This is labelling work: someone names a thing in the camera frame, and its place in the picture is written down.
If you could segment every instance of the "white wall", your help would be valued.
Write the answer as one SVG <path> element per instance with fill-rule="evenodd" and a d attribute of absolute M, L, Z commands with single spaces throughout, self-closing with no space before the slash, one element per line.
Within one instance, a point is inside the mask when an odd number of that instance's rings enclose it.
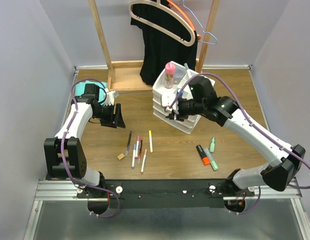
<path fill-rule="evenodd" d="M 40 1 L 74 65 L 105 64 L 87 0 Z M 112 61 L 144 57 L 142 33 L 136 26 L 130 26 L 128 2 L 96 0 Z M 211 1 L 185 2 L 206 26 Z M 219 44 L 209 47 L 205 64 L 253 64 L 287 3 L 288 0 L 220 1 L 213 31 Z"/>
<path fill-rule="evenodd" d="M 73 66 L 38 0 L 0 1 L 0 240 L 21 240 Z"/>
<path fill-rule="evenodd" d="M 306 148 L 310 163 L 310 0 L 290 0 L 252 68 L 271 131 Z M 310 172 L 298 173 L 301 186 Z M 310 220 L 310 190 L 302 191 Z"/>

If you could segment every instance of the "white plastic tray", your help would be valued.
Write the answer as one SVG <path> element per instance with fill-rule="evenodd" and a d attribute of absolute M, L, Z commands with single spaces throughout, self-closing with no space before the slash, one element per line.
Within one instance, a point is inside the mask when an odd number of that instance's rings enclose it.
<path fill-rule="evenodd" d="M 175 64 L 177 69 L 183 69 L 184 71 L 186 70 L 184 66 L 171 61 L 171 63 Z M 193 70 L 189 70 L 191 75 L 197 74 L 197 72 Z M 180 83 L 174 84 L 172 88 L 165 88 L 164 86 L 164 78 L 165 78 L 165 69 L 161 72 L 159 77 L 157 78 L 155 84 L 153 85 L 153 109 L 154 109 L 154 115 L 157 116 L 158 118 L 162 119 L 163 121 L 167 122 L 168 124 L 174 126 L 175 128 L 180 129 L 181 131 L 190 134 L 191 131 L 194 129 L 196 124 L 198 123 L 199 119 L 201 118 L 200 115 L 196 116 L 189 116 L 187 120 L 184 122 L 176 121 L 176 120 L 169 120 L 165 118 L 165 116 L 168 115 L 168 113 L 165 112 L 163 107 L 161 106 L 161 96 L 164 94 L 173 94 L 176 93 L 177 89 L 181 89 L 182 86 L 185 84 L 185 82 L 189 79 L 188 74 L 184 76 L 184 78 L 180 81 Z M 211 84 L 214 86 L 215 81 L 209 79 Z M 189 86 L 186 86 L 184 91 L 183 91 L 183 96 L 184 99 L 192 99 L 192 94 L 189 89 Z"/>

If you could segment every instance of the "clothes rack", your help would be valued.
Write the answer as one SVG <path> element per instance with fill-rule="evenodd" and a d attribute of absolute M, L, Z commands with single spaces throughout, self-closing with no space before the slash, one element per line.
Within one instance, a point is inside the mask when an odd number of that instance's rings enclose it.
<path fill-rule="evenodd" d="M 116 90 L 120 92 L 151 91 L 152 88 L 150 86 L 145 85 L 139 76 L 140 68 L 143 65 L 142 60 L 111 61 L 96 1 L 88 0 L 88 2 L 96 26 L 99 42 L 108 67 L 108 88 L 110 90 Z M 220 0 L 212 0 L 205 30 L 206 32 L 211 32 L 213 30 L 219 2 Z M 209 41 L 209 37 L 210 37 L 209 34 L 205 34 L 204 41 L 205 42 Z M 207 44 L 203 44 L 201 47 L 200 57 L 196 64 L 197 72 L 202 71 L 203 63 L 207 53 L 207 48 L 208 48 Z"/>

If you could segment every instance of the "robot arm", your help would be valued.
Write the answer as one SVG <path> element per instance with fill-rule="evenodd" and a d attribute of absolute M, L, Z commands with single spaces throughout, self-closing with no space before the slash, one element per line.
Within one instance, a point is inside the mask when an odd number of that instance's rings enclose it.
<path fill-rule="evenodd" d="M 66 159 L 72 176 L 83 185 L 104 186 L 105 179 L 103 175 L 87 166 L 80 139 L 90 118 L 99 119 L 101 126 L 111 128 L 126 127 L 121 115 L 121 105 L 119 103 L 114 104 L 117 96 L 117 92 L 106 89 L 104 105 L 100 105 L 98 103 L 99 87 L 90 83 L 85 85 L 83 95 L 75 97 L 77 107 L 72 103 L 71 112 L 63 127 L 54 138 L 47 138 L 44 143 L 47 170 L 50 177 L 58 179 L 68 177 L 61 157 L 61 140 L 64 132 L 67 132 L 65 149 L 68 155 Z M 76 112 L 76 117 L 72 119 L 74 112 Z"/>
<path fill-rule="evenodd" d="M 232 130 L 255 149 L 257 149 L 267 160 L 267 164 L 251 169 L 236 169 L 225 181 L 225 192 L 237 192 L 250 186 L 268 185 L 274 190 L 284 191 L 299 171 L 301 162 L 294 156 L 279 149 L 263 134 L 258 132 L 244 116 L 236 101 L 228 96 L 217 97 L 210 80 L 203 76 L 198 76 L 189 83 L 193 99 L 179 98 L 174 105 L 172 99 L 176 95 L 163 95 L 162 106 L 169 112 L 169 119 L 184 121 L 191 115 L 202 115 L 203 117 L 216 122 L 221 127 Z M 291 149 L 293 153 L 303 158 L 305 149 L 280 140 L 250 116 L 253 124 L 262 130 L 268 137 L 276 140 L 286 149 Z"/>

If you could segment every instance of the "small wooden block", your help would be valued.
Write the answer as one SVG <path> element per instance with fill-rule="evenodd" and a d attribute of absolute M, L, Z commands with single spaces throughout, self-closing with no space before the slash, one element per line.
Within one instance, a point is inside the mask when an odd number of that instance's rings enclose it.
<path fill-rule="evenodd" d="M 118 160 L 122 160 L 124 157 L 125 155 L 123 153 L 117 156 Z"/>

